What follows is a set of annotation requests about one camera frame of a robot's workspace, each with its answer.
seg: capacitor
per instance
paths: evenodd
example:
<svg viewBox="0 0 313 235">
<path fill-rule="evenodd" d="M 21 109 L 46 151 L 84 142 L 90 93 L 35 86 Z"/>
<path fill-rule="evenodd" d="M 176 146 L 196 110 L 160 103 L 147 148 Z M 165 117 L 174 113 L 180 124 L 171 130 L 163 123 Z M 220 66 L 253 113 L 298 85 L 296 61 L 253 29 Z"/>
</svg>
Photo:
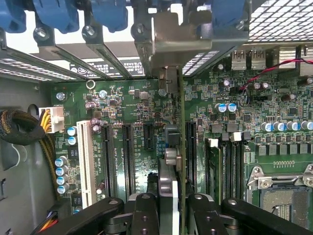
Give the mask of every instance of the capacitor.
<svg viewBox="0 0 313 235">
<path fill-rule="evenodd" d="M 86 102 L 85 103 L 85 108 L 87 110 L 95 109 L 96 108 L 96 103 L 95 102 Z"/>
<path fill-rule="evenodd" d="M 301 122 L 301 128 L 304 130 L 313 130 L 313 122 L 312 121 L 303 121 Z"/>
<path fill-rule="evenodd" d="M 101 125 L 101 120 L 97 119 L 97 118 L 92 118 L 90 120 L 92 125 Z"/>
<path fill-rule="evenodd" d="M 57 98 L 57 100 L 59 100 L 59 101 L 63 101 L 63 100 L 65 100 L 65 94 L 63 93 L 63 92 L 59 92 L 59 93 L 57 93 L 56 95 L 55 95 L 55 97 Z"/>
<path fill-rule="evenodd" d="M 285 124 L 284 123 L 282 123 L 282 122 L 275 122 L 274 124 L 273 124 L 273 129 L 275 130 L 275 131 L 284 131 L 285 130 Z"/>
<path fill-rule="evenodd" d="M 272 131 L 272 124 L 271 123 L 267 123 L 267 122 L 263 122 L 260 126 L 262 131 L 267 131 L 270 132 Z"/>
<path fill-rule="evenodd" d="M 65 183 L 63 185 L 58 186 L 57 191 L 59 194 L 64 194 L 69 189 L 69 184 Z"/>
<path fill-rule="evenodd" d="M 64 166 L 62 166 L 62 167 L 56 168 L 55 174 L 56 174 L 57 176 L 62 176 L 62 175 L 64 175 L 64 174 L 66 174 L 67 171 L 68 171 L 68 167 L 67 167 L 66 165 L 64 165 Z"/>
<path fill-rule="evenodd" d="M 267 82 L 262 82 L 261 83 L 261 89 L 265 90 L 269 88 L 269 84 Z"/>
<path fill-rule="evenodd" d="M 58 185 L 63 185 L 63 184 L 65 184 L 67 181 L 68 181 L 68 175 L 67 175 L 67 174 L 64 174 L 64 175 L 62 175 L 62 176 L 59 176 L 59 177 L 57 178 L 57 184 L 58 184 Z"/>
<path fill-rule="evenodd" d="M 253 91 L 253 90 L 259 90 L 261 88 L 261 84 L 258 82 L 251 83 L 248 85 L 248 90 Z"/>
<path fill-rule="evenodd" d="M 294 94 L 285 94 L 282 96 L 281 99 L 283 102 L 293 101 L 293 100 L 295 100 L 295 95 Z"/>
<path fill-rule="evenodd" d="M 55 161 L 54 161 L 54 164 L 57 166 L 57 167 L 62 167 L 64 165 L 67 164 L 67 158 L 66 156 L 60 156 L 59 158 L 57 158 Z"/>
<path fill-rule="evenodd" d="M 69 145 L 75 145 L 77 143 L 77 137 L 76 136 L 70 136 L 68 138 L 68 144 Z"/>
<path fill-rule="evenodd" d="M 102 191 L 104 190 L 104 183 L 101 182 L 99 185 L 98 185 L 98 188 L 97 188 L 97 191 L 96 193 L 97 194 L 102 194 Z"/>
<path fill-rule="evenodd" d="M 72 127 L 68 128 L 67 134 L 69 136 L 76 136 L 77 135 L 77 127 L 76 126 L 72 126 Z"/>
<path fill-rule="evenodd" d="M 83 208 L 81 207 L 76 207 L 74 210 L 73 210 L 73 214 L 76 214 L 78 212 L 81 212 L 83 210 Z"/>
<path fill-rule="evenodd" d="M 308 78 L 305 78 L 305 79 L 301 79 L 297 82 L 297 85 L 299 87 L 304 87 L 304 86 L 308 86 L 308 85 L 311 85 L 313 84 L 313 78 L 311 77 L 308 77 Z"/>
<path fill-rule="evenodd" d="M 104 98 L 106 98 L 107 96 L 108 96 L 107 91 L 105 91 L 105 90 L 99 91 L 99 97 L 100 97 L 101 99 L 104 99 Z"/>
<path fill-rule="evenodd" d="M 216 105 L 215 105 L 215 109 L 216 109 L 216 111 L 219 112 L 219 113 L 225 113 L 226 110 L 227 110 L 227 107 L 226 107 L 225 104 L 216 104 Z"/>
<path fill-rule="evenodd" d="M 298 128 L 298 123 L 295 121 L 289 121 L 287 122 L 287 129 L 291 131 L 297 131 Z"/>
<path fill-rule="evenodd" d="M 237 110 L 237 105 L 233 103 L 227 103 L 226 107 L 227 107 L 227 110 L 232 113 Z"/>
<path fill-rule="evenodd" d="M 225 79 L 225 80 L 219 82 L 219 87 L 220 87 L 220 88 L 229 87 L 229 85 L 230 85 L 230 81 L 227 80 L 227 79 Z"/>
<path fill-rule="evenodd" d="M 95 133 L 95 134 L 100 134 L 101 133 L 101 127 L 98 126 L 98 125 L 94 125 L 92 127 L 92 132 Z"/>
</svg>

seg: metal vent grille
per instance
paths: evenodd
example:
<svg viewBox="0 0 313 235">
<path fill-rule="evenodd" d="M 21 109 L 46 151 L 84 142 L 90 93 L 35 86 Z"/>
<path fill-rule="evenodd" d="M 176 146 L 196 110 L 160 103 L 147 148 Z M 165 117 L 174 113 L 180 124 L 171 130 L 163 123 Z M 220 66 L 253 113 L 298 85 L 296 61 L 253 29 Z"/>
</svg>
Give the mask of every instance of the metal vent grille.
<svg viewBox="0 0 313 235">
<path fill-rule="evenodd" d="M 268 0 L 251 15 L 249 42 L 313 40 L 313 0 Z"/>
</svg>

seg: black expansion slot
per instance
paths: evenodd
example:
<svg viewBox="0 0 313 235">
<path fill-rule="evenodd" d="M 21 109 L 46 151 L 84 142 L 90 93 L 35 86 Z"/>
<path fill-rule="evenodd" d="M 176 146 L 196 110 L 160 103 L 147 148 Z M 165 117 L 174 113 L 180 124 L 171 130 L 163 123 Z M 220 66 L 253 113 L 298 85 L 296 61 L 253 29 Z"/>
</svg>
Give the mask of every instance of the black expansion slot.
<svg viewBox="0 0 313 235">
<path fill-rule="evenodd" d="M 143 137 L 145 150 L 154 150 L 155 141 L 154 141 L 154 127 L 153 123 L 143 124 Z"/>
<path fill-rule="evenodd" d="M 134 132 L 131 124 L 122 126 L 126 199 L 135 193 Z"/>
<path fill-rule="evenodd" d="M 104 192 L 106 197 L 116 197 L 116 172 L 112 125 L 101 127 L 102 156 L 104 161 Z"/>
<path fill-rule="evenodd" d="M 194 121 L 186 122 L 186 159 L 187 175 L 197 192 L 197 124 Z"/>
</svg>

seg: cable bundle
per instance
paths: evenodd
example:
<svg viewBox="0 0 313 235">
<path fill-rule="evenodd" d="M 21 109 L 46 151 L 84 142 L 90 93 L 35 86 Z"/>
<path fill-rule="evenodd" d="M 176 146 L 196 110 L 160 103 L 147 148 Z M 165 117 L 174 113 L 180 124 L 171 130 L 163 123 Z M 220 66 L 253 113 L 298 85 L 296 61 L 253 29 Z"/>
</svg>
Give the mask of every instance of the cable bundle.
<svg viewBox="0 0 313 235">
<path fill-rule="evenodd" d="M 0 138 L 8 143 L 19 145 L 30 145 L 39 141 L 49 166 L 55 196 L 59 199 L 60 196 L 57 193 L 58 185 L 54 173 L 54 142 L 50 135 L 45 134 L 44 128 L 40 125 L 45 114 L 46 112 L 41 115 L 41 118 L 38 121 L 29 113 L 17 109 L 0 112 Z M 49 130 L 50 127 L 48 121 L 46 122 L 45 127 Z"/>
</svg>

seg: black wire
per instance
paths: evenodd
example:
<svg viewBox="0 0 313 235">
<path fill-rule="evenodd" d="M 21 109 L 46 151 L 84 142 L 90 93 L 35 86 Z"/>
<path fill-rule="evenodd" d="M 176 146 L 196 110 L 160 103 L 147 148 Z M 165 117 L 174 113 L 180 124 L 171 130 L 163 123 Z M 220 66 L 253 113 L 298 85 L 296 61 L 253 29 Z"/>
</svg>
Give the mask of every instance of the black wire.
<svg viewBox="0 0 313 235">
<path fill-rule="evenodd" d="M 35 235 L 36 233 L 38 233 L 41 228 L 46 224 L 46 222 L 48 222 L 50 219 L 52 219 L 53 217 L 55 217 L 57 215 L 56 212 L 53 212 L 51 214 L 51 216 L 47 217 L 43 222 L 41 222 L 32 232 L 30 235 Z"/>
</svg>

